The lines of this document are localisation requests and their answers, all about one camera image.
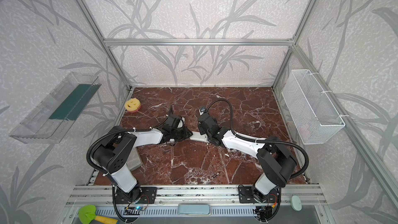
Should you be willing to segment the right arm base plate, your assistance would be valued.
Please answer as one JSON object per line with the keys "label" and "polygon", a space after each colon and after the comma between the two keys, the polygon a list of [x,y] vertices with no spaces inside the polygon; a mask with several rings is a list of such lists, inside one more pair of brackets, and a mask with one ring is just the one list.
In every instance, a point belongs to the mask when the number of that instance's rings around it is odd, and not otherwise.
{"label": "right arm base plate", "polygon": [[238,197],[240,203],[274,204],[278,202],[280,188],[273,188],[267,195],[254,189],[252,186],[238,185]]}

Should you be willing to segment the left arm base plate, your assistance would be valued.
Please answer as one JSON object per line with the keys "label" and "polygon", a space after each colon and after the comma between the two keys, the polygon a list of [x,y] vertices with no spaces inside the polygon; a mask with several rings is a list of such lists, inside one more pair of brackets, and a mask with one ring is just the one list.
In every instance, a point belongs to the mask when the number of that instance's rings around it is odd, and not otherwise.
{"label": "left arm base plate", "polygon": [[113,200],[116,204],[154,204],[157,187],[134,188],[130,193],[125,193],[116,188]]}

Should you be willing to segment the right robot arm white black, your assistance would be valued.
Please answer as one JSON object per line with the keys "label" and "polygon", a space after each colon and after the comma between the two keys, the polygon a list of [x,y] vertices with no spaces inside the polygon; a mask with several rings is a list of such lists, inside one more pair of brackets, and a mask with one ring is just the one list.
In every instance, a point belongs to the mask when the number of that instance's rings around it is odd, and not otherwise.
{"label": "right robot arm white black", "polygon": [[[272,190],[284,188],[289,180],[303,174],[309,166],[309,156],[299,145],[281,141],[275,136],[256,139],[236,133],[232,129],[220,127],[208,112],[201,113],[198,122],[200,134],[205,135],[211,144],[257,158],[263,174],[252,186],[252,193],[258,202],[264,202]],[[299,150],[305,159],[304,165],[297,172],[294,170],[299,163],[289,146]]]}

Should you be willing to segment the white remote control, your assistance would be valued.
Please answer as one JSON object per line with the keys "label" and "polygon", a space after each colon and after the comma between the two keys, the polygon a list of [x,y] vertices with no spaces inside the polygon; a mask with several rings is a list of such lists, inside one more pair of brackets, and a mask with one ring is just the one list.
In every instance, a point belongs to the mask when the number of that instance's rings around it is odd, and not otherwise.
{"label": "white remote control", "polygon": [[200,132],[196,132],[196,131],[193,131],[192,136],[190,136],[189,139],[192,141],[196,141],[196,142],[208,143],[207,135],[205,135],[205,134],[202,135],[202,134],[200,134]]}

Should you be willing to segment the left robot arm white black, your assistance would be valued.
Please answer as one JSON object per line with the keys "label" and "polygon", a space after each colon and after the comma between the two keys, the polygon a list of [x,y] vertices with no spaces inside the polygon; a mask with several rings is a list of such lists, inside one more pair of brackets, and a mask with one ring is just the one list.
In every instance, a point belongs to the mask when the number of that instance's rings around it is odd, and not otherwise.
{"label": "left robot arm white black", "polygon": [[170,140],[184,141],[193,135],[184,124],[184,118],[171,114],[158,126],[148,129],[113,127],[96,140],[86,153],[87,163],[105,174],[114,185],[127,195],[140,194],[140,186],[127,166],[133,148],[165,144]]}

